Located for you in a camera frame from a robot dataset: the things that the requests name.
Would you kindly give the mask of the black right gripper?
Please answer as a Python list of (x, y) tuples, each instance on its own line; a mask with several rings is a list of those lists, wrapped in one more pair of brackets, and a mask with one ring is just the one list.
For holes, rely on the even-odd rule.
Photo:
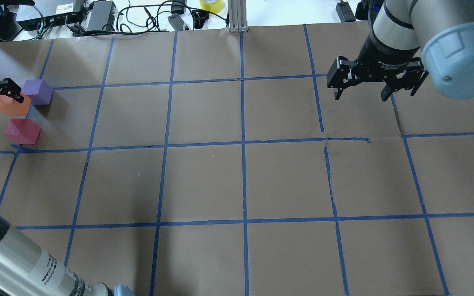
[[(355, 61), (337, 56), (327, 72), (327, 87), (333, 89), (334, 99), (339, 100), (342, 92), (351, 86), (364, 82), (386, 83), (381, 91), (381, 100), (386, 102), (393, 92), (411, 90), (415, 95), (429, 75), (421, 58), (414, 58), (420, 47), (394, 49), (369, 35)], [(406, 71), (398, 78), (396, 75)]]

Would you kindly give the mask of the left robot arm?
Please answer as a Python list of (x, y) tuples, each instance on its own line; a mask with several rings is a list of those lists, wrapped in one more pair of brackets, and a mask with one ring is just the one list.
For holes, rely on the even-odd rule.
[(124, 284), (88, 284), (0, 215), (0, 296), (132, 296)]

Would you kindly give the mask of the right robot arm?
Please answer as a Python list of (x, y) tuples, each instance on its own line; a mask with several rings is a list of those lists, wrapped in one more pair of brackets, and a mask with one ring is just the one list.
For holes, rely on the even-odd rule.
[(336, 100), (365, 82), (384, 82), (384, 102), (414, 95), (427, 77), (445, 97), (474, 98), (474, 0), (362, 0), (355, 18), (370, 31), (355, 60), (337, 56), (327, 73)]

